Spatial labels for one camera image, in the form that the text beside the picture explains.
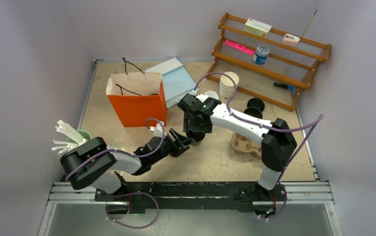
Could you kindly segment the orange paper bag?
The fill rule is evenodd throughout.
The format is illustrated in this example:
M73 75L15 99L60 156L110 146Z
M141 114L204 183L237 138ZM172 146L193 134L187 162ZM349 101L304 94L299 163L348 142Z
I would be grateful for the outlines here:
M145 72L113 73L107 81L106 95L123 127L155 126L157 119L167 124L167 106L162 75Z

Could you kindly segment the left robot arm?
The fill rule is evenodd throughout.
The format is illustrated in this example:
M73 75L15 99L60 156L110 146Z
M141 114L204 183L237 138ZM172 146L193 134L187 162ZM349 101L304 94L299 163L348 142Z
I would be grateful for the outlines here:
M195 143L170 129L164 137L152 137L135 152L110 148L103 138L96 137L67 152L60 158L66 177L75 190L95 187L107 192L113 201L126 195L125 180L119 172L139 176L167 156L178 157Z

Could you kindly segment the black paper cup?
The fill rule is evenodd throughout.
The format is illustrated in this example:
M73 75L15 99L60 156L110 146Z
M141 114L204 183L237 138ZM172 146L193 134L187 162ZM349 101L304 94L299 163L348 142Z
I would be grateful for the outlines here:
M201 144L202 140L205 138L205 133L190 132L190 133L187 133L187 136L195 140L193 145L199 145Z
M255 107L246 108L244 110L244 114L249 115L249 116L254 117L254 118L259 118L259 119L263 118L262 112Z

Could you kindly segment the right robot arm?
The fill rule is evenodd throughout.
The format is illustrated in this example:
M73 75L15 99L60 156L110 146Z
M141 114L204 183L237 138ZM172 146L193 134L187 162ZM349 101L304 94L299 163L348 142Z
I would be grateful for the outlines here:
M184 112L183 131L200 142L213 127L221 127L244 136L261 147L262 173L257 181L256 195L267 200L275 193L275 185L297 148L297 142L283 119L262 120L229 109L212 97L201 101L187 93L177 107Z

